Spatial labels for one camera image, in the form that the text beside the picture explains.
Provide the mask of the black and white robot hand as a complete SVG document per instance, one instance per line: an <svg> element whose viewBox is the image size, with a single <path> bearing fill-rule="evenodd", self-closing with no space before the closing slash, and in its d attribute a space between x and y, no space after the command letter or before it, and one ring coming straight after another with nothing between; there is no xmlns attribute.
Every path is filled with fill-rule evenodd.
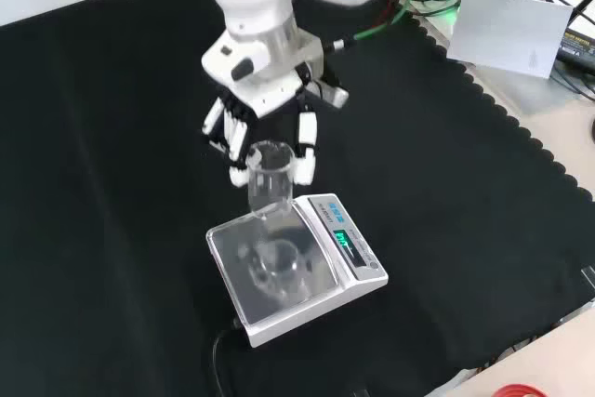
<svg viewBox="0 0 595 397"><path fill-rule="evenodd" d="M220 92L205 117L202 133L227 158L234 186L248 182L249 138L257 124L291 105L297 108L293 181L312 183L318 121L307 95L336 109L345 105L349 93L324 60L328 51L342 47L342 41L325 46L319 37L301 29L287 39L263 35L250 41L224 32L204 53L203 68Z"/></svg>

